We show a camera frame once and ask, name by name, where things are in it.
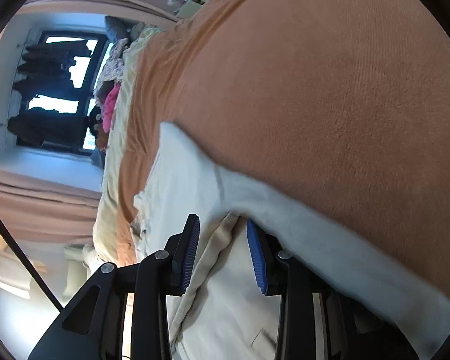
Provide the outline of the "large white jacket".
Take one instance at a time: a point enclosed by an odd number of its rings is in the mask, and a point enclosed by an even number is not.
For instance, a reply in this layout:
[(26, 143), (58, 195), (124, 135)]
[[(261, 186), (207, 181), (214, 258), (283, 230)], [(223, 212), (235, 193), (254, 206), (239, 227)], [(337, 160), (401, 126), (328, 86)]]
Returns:
[(159, 127), (159, 148), (135, 196), (139, 250), (151, 254), (200, 220), (191, 283), (167, 300), (181, 359), (272, 359), (280, 301), (260, 293), (246, 239), (252, 219), (340, 292), (395, 323), (421, 359), (450, 334), (450, 299), (348, 229), (271, 186), (209, 159), (181, 129)]

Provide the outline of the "floral patterned clothes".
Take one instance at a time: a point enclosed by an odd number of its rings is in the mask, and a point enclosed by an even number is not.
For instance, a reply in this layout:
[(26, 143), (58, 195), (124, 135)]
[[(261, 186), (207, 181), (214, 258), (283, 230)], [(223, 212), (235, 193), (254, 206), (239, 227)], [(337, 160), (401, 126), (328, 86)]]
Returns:
[(105, 58), (103, 66), (100, 68), (95, 89), (99, 89), (106, 81), (113, 81), (114, 83), (122, 80), (124, 71), (124, 57), (123, 55), (129, 48), (129, 41), (127, 38), (122, 38), (113, 43), (108, 56)]

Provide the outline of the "dark hanging clothes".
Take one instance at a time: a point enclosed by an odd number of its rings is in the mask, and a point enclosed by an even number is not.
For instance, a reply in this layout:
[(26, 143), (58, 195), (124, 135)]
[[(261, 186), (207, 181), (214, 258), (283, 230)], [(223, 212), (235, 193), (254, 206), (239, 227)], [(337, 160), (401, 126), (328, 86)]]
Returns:
[(45, 32), (22, 53), (19, 112), (7, 129), (21, 146), (81, 153), (90, 126), (92, 89), (108, 45), (96, 33)]

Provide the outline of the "beige duvet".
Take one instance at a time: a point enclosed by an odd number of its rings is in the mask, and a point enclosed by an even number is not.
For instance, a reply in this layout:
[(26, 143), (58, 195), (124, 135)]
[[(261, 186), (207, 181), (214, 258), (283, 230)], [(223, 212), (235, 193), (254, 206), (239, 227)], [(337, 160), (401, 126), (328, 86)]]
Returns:
[(124, 71), (118, 100), (113, 110), (109, 143), (105, 153), (105, 170), (97, 219), (92, 230), (92, 244), (82, 250), (84, 265), (95, 272), (103, 263), (118, 263), (117, 210), (119, 207), (119, 168), (127, 141), (128, 117), (134, 92), (137, 61), (152, 36), (161, 33), (157, 27), (146, 27), (124, 52)]

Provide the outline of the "pink curtain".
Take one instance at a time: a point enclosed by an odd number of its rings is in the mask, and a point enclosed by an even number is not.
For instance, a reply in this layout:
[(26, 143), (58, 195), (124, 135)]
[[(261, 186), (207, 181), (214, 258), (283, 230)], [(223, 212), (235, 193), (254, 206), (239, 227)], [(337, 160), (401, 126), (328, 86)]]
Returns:
[(87, 243), (101, 195), (0, 170), (0, 218), (19, 241)]

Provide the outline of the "pink plush toy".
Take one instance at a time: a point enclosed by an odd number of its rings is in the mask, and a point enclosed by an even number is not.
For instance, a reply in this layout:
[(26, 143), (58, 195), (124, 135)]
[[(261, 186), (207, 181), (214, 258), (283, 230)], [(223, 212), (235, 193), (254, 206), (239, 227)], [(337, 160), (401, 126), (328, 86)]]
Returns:
[(119, 83), (116, 83), (105, 97), (102, 108), (102, 127), (105, 133), (108, 133), (110, 131), (113, 112), (119, 96), (120, 88), (121, 85)]

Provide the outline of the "orange blanket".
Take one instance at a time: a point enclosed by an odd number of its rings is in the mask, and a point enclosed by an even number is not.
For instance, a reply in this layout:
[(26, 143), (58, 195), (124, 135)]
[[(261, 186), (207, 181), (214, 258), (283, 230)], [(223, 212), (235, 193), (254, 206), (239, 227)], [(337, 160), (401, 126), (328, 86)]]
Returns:
[(170, 121), (450, 298), (450, 38), (419, 0), (209, 0), (138, 60), (118, 255)]

